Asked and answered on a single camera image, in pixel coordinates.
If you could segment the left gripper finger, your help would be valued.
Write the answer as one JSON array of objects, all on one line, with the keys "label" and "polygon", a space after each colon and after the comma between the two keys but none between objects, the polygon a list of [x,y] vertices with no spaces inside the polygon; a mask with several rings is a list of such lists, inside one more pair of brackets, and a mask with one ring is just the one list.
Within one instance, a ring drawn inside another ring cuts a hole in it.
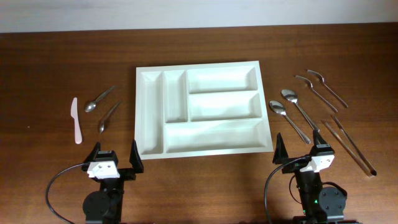
[{"label": "left gripper finger", "polygon": [[132,165],[132,168],[135,173],[143,173],[144,172],[144,165],[141,161],[141,157],[140,157],[138,149],[137,149],[136,140],[133,140],[132,144],[131,144],[131,152],[130,152],[130,156],[129,156],[129,162]]},{"label": "left gripper finger", "polygon": [[93,148],[93,150],[89,153],[89,155],[86,157],[86,159],[83,161],[84,163],[90,163],[93,162],[97,156],[97,154],[101,150],[101,144],[100,142],[97,142]]}]

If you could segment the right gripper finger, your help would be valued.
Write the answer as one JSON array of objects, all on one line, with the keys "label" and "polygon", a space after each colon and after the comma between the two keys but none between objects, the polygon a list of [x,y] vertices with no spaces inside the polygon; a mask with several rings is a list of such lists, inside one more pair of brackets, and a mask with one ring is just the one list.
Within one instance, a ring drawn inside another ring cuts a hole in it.
[{"label": "right gripper finger", "polygon": [[315,147],[325,147],[326,141],[317,130],[313,130],[313,142]]},{"label": "right gripper finger", "polygon": [[277,134],[276,146],[274,151],[273,164],[285,164],[289,160],[289,155],[285,148],[285,144],[281,133]]}]

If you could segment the small steel teaspoon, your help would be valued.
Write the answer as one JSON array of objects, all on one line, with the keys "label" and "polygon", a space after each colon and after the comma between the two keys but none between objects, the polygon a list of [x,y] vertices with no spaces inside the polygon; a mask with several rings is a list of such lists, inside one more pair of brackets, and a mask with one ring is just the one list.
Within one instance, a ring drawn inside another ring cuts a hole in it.
[{"label": "small steel teaspoon", "polygon": [[100,119],[99,125],[98,125],[98,132],[102,134],[104,130],[106,129],[106,123],[109,121],[110,116],[114,113],[116,108],[121,104],[121,101],[118,101],[115,103],[113,107],[111,107],[106,114]]},{"label": "small steel teaspoon", "polygon": [[89,113],[89,112],[93,111],[96,108],[96,105],[98,104],[98,102],[100,100],[102,100],[106,95],[108,95],[113,89],[114,89],[114,86],[111,86],[109,89],[102,92],[96,99],[87,102],[85,105],[85,112]]}]

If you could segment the large steel spoon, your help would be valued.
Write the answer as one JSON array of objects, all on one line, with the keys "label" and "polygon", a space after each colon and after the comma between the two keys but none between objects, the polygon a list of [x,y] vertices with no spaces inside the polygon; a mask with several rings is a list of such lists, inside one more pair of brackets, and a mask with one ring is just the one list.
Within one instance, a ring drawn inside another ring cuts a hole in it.
[{"label": "large steel spoon", "polygon": [[286,100],[292,102],[298,108],[298,110],[302,113],[303,117],[307,120],[307,122],[309,123],[309,125],[311,126],[311,128],[313,130],[315,130],[315,131],[320,130],[319,127],[315,124],[315,122],[309,117],[309,115],[299,105],[298,96],[294,91],[288,90],[288,89],[283,89],[283,90],[281,90],[281,94]]},{"label": "large steel spoon", "polygon": [[282,103],[275,100],[270,100],[269,107],[273,112],[283,116],[290,123],[305,144],[311,143],[310,138],[287,116],[286,109]]}]

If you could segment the steel fork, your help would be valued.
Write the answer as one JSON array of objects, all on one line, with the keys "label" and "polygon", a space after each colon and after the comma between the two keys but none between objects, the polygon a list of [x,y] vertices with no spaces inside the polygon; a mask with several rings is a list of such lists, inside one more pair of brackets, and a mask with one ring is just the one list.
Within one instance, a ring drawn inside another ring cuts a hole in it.
[{"label": "steel fork", "polygon": [[305,78],[305,77],[302,77],[302,76],[300,76],[300,75],[296,75],[295,78],[296,78],[296,79],[299,79],[299,80],[301,80],[301,81],[303,81],[303,82],[305,82],[305,83],[307,84],[307,86],[309,87],[309,89],[310,89],[317,97],[319,97],[319,99],[321,99],[327,106],[329,106],[329,107],[332,109],[332,111],[334,111],[335,113],[338,112],[338,110],[337,110],[329,101],[327,101],[324,97],[322,97],[322,96],[313,88],[313,83],[312,83],[309,79],[307,79],[307,78]]},{"label": "steel fork", "polygon": [[320,74],[320,73],[318,73],[318,72],[316,72],[316,71],[313,71],[313,70],[307,70],[307,73],[309,73],[309,74],[311,74],[311,75],[314,75],[314,76],[316,76],[318,79],[319,79],[319,81],[320,81],[320,83],[345,107],[345,108],[348,108],[348,105],[347,105],[347,103],[342,99],[342,98],[340,98],[326,83],[325,83],[325,79],[324,79],[324,77]]}]

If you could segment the steel tongs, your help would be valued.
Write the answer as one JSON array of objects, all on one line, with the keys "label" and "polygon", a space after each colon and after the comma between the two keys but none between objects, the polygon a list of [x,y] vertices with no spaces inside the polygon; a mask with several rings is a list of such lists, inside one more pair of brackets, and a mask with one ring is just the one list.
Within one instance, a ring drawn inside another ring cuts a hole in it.
[{"label": "steel tongs", "polygon": [[346,138],[348,142],[345,142],[342,137],[335,131],[331,125],[326,120],[321,120],[322,124],[331,132],[333,137],[341,144],[345,151],[352,157],[352,159],[357,163],[357,165],[362,169],[362,171],[369,177],[376,177],[377,170],[366,158],[366,156],[360,151],[358,146],[355,144],[351,136],[345,130],[341,122],[336,116],[332,116],[333,121],[336,123],[338,129],[341,131],[342,135]]}]

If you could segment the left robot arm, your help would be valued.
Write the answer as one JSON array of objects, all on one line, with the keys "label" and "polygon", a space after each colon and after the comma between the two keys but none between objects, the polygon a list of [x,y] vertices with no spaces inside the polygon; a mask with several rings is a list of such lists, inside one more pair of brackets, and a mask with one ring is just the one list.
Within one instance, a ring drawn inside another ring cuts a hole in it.
[{"label": "left robot arm", "polygon": [[99,190],[86,196],[83,212],[86,223],[120,223],[123,207],[124,183],[136,179],[144,171],[144,165],[132,142],[129,155],[131,167],[119,168],[115,151],[102,151],[97,142],[83,162],[82,171],[99,183]]}]

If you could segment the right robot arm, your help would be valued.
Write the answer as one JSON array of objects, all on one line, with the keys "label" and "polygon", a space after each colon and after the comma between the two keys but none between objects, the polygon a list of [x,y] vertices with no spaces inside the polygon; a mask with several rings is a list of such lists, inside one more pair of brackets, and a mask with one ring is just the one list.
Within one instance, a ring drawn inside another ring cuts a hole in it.
[{"label": "right robot arm", "polygon": [[284,174],[294,174],[303,215],[293,217],[293,223],[338,223],[344,220],[348,194],[333,182],[322,182],[320,177],[320,171],[331,166],[335,151],[317,131],[313,132],[313,141],[308,154],[289,157],[278,134],[272,162],[280,165]]}]

